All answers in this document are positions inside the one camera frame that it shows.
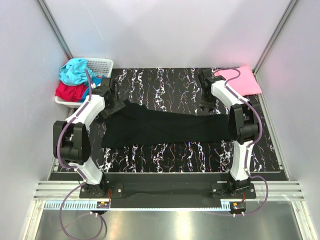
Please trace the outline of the black t shirt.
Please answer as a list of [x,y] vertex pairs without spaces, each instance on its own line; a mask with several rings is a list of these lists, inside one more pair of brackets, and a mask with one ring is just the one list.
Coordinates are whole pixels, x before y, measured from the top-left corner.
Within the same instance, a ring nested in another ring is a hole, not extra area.
[[151,110],[127,99],[124,104],[124,108],[105,120],[103,148],[232,140],[226,114],[190,115]]

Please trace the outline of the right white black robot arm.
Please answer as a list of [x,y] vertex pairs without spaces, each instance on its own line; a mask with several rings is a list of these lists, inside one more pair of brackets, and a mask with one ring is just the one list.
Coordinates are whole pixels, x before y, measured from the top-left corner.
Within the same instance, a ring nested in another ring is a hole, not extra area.
[[254,145],[263,133],[262,121],[255,105],[244,98],[231,85],[232,80],[241,76],[240,70],[231,68],[236,75],[226,79],[215,76],[211,69],[200,69],[199,84],[202,88],[200,108],[211,112],[219,100],[227,107],[228,129],[233,142],[233,162],[228,180],[213,197],[241,198],[251,191],[250,161]]

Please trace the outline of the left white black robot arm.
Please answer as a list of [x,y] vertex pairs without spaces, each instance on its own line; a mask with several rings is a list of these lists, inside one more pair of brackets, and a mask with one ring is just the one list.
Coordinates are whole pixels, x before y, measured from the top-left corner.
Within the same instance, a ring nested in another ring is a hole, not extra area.
[[105,119],[125,107],[118,96],[116,81],[103,77],[101,85],[89,89],[81,106],[64,121],[53,124],[53,155],[64,169],[72,169],[83,180],[82,191],[103,198],[110,192],[103,172],[91,158],[88,129],[98,115]]

